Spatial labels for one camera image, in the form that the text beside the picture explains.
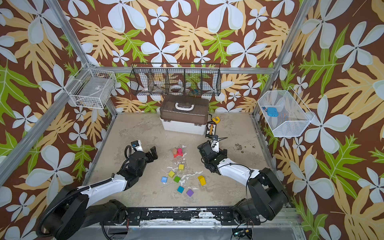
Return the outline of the yellow wood block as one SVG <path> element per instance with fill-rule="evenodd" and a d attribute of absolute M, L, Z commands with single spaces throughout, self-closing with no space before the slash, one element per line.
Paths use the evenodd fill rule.
<path fill-rule="evenodd" d="M 199 180 L 199 183 L 201 184 L 201 186 L 205 186 L 207 184 L 204 176 L 199 176 L 198 180 Z"/>

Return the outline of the red wood block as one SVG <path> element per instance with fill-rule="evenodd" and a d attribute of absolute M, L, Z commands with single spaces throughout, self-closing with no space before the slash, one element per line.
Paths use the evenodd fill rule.
<path fill-rule="evenodd" d="M 181 154 L 175 154 L 175 155 L 174 155 L 174 158 L 177 158 L 177 157 L 183 157 L 183 156 L 184 156 L 183 153 L 181 153 Z"/>

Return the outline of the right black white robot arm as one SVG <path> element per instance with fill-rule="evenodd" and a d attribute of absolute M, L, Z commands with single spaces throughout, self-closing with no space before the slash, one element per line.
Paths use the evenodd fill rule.
<path fill-rule="evenodd" d="M 260 217 L 273 220 L 289 203 L 289 195 L 269 168 L 252 169 L 228 158 L 227 150 L 218 141 L 206 141 L 197 147 L 201 161 L 211 173 L 228 177 L 246 187 L 246 197 L 232 207 L 237 224 L 260 225 Z"/>

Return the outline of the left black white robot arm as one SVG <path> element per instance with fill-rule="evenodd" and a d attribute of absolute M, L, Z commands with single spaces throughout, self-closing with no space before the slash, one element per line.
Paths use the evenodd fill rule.
<path fill-rule="evenodd" d="M 145 153 L 139 146 L 127 146 L 125 161 L 116 174 L 106 180 L 78 188 L 63 188 L 40 216 L 36 233 L 40 238 L 67 240 L 78 230 L 99 223 L 122 224 L 126 206 L 117 200 L 98 204 L 113 194 L 133 187 L 148 163 L 158 159 L 156 147 Z"/>

